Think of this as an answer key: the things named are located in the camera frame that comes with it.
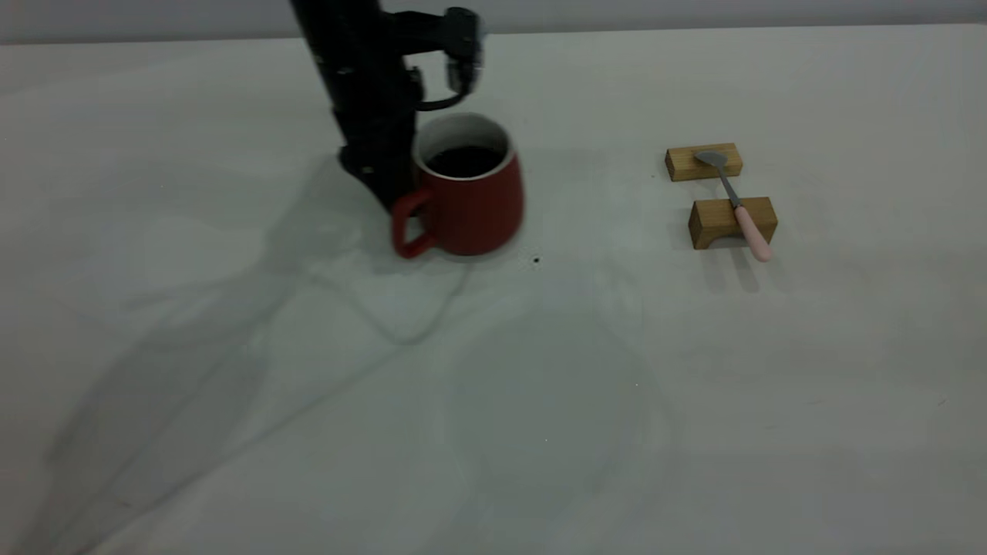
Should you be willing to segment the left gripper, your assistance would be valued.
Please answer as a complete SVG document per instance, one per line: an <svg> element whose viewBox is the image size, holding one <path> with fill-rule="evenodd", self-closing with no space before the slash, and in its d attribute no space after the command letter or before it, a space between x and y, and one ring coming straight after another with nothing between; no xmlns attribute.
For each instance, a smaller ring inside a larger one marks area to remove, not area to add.
<svg viewBox="0 0 987 555"><path fill-rule="evenodd" d="M343 169L373 194L384 210L417 187L409 155L416 103L422 88L399 54L350 60L328 67L332 112L341 130Z"/></svg>

